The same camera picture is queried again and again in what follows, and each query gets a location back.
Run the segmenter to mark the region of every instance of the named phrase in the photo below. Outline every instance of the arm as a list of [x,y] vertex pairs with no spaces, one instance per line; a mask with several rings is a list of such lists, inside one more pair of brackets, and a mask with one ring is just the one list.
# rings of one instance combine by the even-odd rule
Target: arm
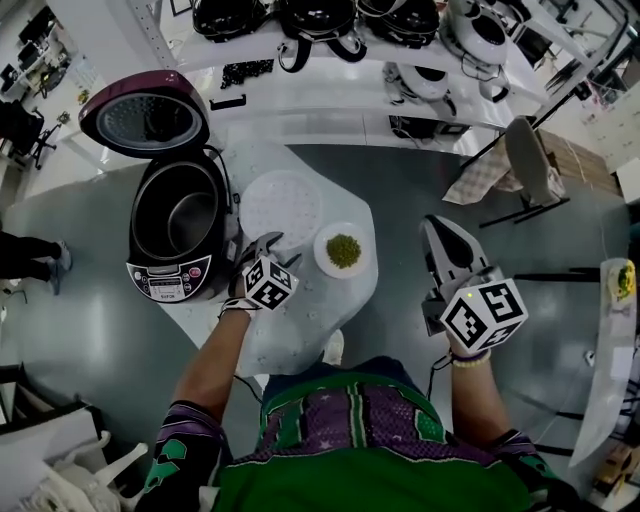
[[182,375],[173,395],[174,402],[193,402],[222,422],[249,320],[244,311],[227,311],[222,315]]
[[[453,353],[468,356],[456,340],[449,337],[449,343]],[[478,448],[488,447],[511,429],[491,363],[487,361],[473,368],[453,366],[451,376],[456,436]]]

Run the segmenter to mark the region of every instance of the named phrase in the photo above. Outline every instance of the rice cooker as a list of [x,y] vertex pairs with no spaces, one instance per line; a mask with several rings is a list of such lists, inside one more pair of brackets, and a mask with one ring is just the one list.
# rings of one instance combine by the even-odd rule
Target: rice cooker
[[124,78],[91,98],[79,124],[117,153],[152,159],[129,227],[127,269],[138,291],[178,303],[224,289],[237,252],[225,241],[232,201],[228,179],[207,154],[219,156],[206,145],[208,113],[191,83],[166,70]]

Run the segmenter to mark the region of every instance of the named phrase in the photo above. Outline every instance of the leg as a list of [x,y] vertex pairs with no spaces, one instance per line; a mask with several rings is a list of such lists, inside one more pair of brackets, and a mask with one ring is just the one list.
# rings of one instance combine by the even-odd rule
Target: leg
[[538,215],[542,215],[543,213],[548,212],[549,210],[553,210],[554,208],[557,208],[558,206],[561,206],[561,205],[563,205],[565,203],[568,203],[568,202],[569,202],[569,198],[568,197],[563,197],[557,203],[553,203],[552,205],[545,206],[544,208],[540,208],[539,210],[536,210],[535,212],[531,213],[531,215],[527,215],[526,217],[523,217],[521,219],[516,220],[514,222],[514,224],[520,224],[521,222],[524,222],[525,220],[529,220],[529,219],[532,219],[533,217],[537,217]]
[[46,263],[27,259],[0,262],[1,279],[24,279],[25,277],[46,282],[51,278],[51,269]]
[[0,247],[5,257],[17,260],[46,257],[57,260],[62,254],[62,249],[56,243],[39,238],[20,238],[5,232],[0,232]]
[[401,384],[404,384],[405,386],[422,394],[422,391],[418,389],[418,387],[413,383],[413,380],[411,380],[411,377],[409,377],[409,374],[404,369],[402,363],[392,357],[374,357],[373,359],[369,359],[368,361],[355,366],[350,371],[388,377],[390,379],[397,380]]
[[500,222],[505,222],[507,220],[515,219],[516,217],[520,217],[521,215],[528,215],[528,214],[531,214],[532,212],[537,212],[538,210],[541,210],[541,209],[542,209],[541,206],[533,206],[527,210],[520,210],[519,212],[516,212],[516,213],[510,213],[509,215],[505,215],[504,217],[500,217],[499,219],[491,220],[489,222],[483,222],[482,224],[480,224],[480,229],[486,228],[488,226],[493,226],[494,224],[499,224]]
[[344,370],[331,366],[330,364],[323,363],[320,360],[316,361],[305,371],[298,373],[297,375],[270,375],[269,382],[267,382],[262,393],[263,407],[265,407],[277,395],[283,393],[289,388],[292,388],[293,386],[297,386],[298,384],[302,384],[309,380],[328,377],[343,371]]
[[549,281],[560,283],[599,283],[600,276],[590,276],[583,273],[558,272],[553,274],[516,274],[513,279],[524,281]]

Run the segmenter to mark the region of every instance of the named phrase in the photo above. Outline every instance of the purple lid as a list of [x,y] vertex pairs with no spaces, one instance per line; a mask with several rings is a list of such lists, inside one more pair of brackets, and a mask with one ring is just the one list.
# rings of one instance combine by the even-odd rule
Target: purple lid
[[176,71],[147,71],[114,82],[83,107],[79,124],[91,139],[135,158],[166,155],[209,140],[205,104]]

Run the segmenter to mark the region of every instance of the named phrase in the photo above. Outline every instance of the white table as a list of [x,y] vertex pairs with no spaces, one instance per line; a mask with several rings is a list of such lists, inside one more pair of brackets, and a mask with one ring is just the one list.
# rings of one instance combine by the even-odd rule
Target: white table
[[[367,203],[320,176],[285,146],[268,142],[245,142],[223,154],[232,192],[242,194],[261,174],[273,170],[303,173],[318,187],[323,200],[321,226],[348,221],[359,225],[374,249],[367,270],[349,280],[325,275],[313,257],[313,239],[303,247],[283,254],[302,252],[296,272],[300,285],[294,297],[273,313],[260,311],[245,337],[237,374],[294,374],[315,361],[329,337],[351,319],[371,298],[378,282],[375,230]],[[161,304],[197,347],[201,347],[217,324],[216,310],[224,296],[206,302]]]

